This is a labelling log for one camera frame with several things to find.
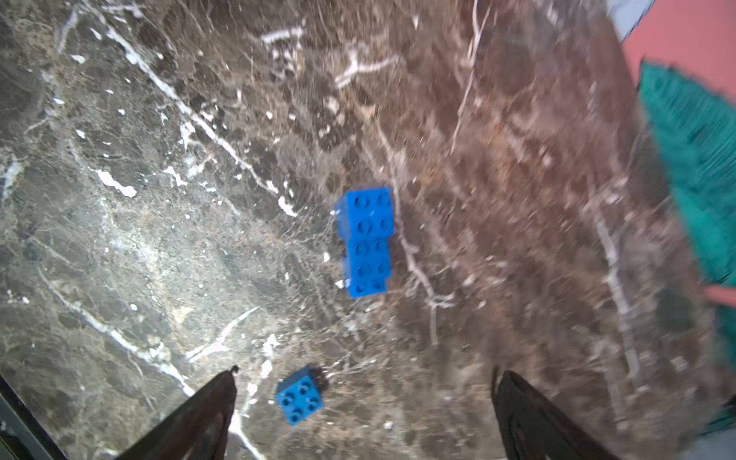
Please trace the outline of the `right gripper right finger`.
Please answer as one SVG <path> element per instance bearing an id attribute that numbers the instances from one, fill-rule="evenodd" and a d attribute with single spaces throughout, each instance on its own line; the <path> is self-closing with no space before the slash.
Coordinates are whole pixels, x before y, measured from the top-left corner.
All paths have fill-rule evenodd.
<path id="1" fill-rule="evenodd" d="M 513 371 L 494 368 L 491 399 L 509 459 L 618 459 Z"/>

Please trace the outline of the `long blue lego brick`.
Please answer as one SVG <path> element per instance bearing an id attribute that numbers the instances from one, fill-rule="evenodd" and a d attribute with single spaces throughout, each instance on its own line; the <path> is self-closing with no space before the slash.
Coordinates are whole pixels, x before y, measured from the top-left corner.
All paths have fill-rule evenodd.
<path id="1" fill-rule="evenodd" d="M 391 276 L 389 239 L 395 234 L 391 190 L 350 191 L 335 205 L 337 235 L 345 244 L 344 282 L 350 297 L 387 291 Z"/>

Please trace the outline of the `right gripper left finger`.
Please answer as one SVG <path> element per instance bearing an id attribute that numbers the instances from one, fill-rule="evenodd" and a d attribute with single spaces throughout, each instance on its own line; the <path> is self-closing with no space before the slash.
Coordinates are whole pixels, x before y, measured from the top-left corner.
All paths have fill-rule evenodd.
<path id="1" fill-rule="evenodd" d="M 238 372 L 234 366 L 216 375 L 118 459 L 224 459 Z"/>

